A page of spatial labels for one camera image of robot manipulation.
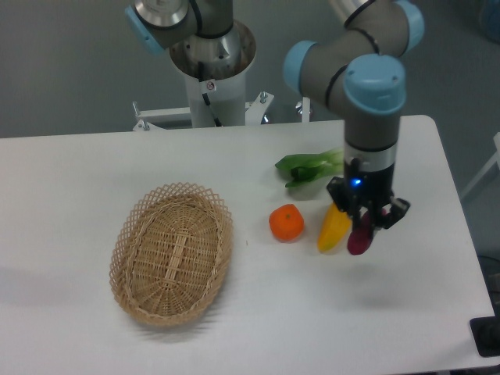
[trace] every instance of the wicker basket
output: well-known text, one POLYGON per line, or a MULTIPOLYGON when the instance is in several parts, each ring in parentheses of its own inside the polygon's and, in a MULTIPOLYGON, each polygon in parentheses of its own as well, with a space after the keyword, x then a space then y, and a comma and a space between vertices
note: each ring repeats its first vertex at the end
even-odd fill
POLYGON ((112 254, 115 300, 141 323, 174 326, 212 303, 229 265, 232 219, 196 184, 171 184, 134 207, 112 254))

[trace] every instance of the green leafy vegetable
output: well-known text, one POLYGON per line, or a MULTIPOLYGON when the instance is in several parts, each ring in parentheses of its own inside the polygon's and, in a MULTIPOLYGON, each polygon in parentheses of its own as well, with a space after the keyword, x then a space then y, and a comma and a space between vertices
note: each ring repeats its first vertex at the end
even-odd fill
POLYGON ((344 153, 342 148, 333 148, 320 154, 287 155, 275 167, 290 173, 293 180, 287 182, 285 187, 295 188, 322 177, 342 174, 344 153))

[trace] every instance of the yellow pepper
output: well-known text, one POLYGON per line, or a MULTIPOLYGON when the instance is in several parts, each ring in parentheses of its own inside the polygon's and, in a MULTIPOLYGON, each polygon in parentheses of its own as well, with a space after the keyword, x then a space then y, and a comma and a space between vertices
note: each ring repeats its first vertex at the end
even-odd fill
POLYGON ((337 245, 351 227, 351 220, 346 212, 340 212, 335 203, 330 208, 323 220, 320 236, 318 237, 318 250, 327 252, 337 245))

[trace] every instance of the gray wall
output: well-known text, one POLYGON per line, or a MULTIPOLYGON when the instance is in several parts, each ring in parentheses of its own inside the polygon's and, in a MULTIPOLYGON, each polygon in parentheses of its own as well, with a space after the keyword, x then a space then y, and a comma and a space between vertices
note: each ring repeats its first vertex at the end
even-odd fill
MULTIPOLYGON (((129 131, 134 100, 141 109, 187 106, 167 56, 148 55, 130 32, 123 17, 130 2, 2 1, 0 138, 129 131)), ((461 190, 495 151, 500 45, 480 33, 471 1, 415 3, 427 34, 402 59, 409 89, 405 114, 435 119, 461 190)), ((341 25, 327 0, 234 0, 234 8, 258 45, 248 99, 269 91, 277 96, 275 120, 294 120, 299 97, 284 85, 281 62, 295 42, 329 41, 341 34, 341 25)), ((335 118, 315 109, 315 120, 335 118)), ((491 179, 464 202, 477 250, 496 255, 499 188, 500 178, 491 179)))

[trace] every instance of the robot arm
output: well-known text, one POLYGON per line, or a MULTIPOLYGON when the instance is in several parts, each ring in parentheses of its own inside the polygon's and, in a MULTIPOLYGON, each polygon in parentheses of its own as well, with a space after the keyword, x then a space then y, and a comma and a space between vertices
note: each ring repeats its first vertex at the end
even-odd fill
POLYGON ((405 103, 405 71, 395 57, 418 44, 424 25, 406 0, 331 2, 346 33, 329 45, 296 44, 285 59, 284 79, 345 121, 344 178, 335 177, 327 190, 352 218, 350 250, 363 253, 375 231, 397 223, 410 206, 392 191, 405 103))
POLYGON ((221 37, 233 27, 232 0, 135 0, 125 14, 153 54, 192 35, 221 37))

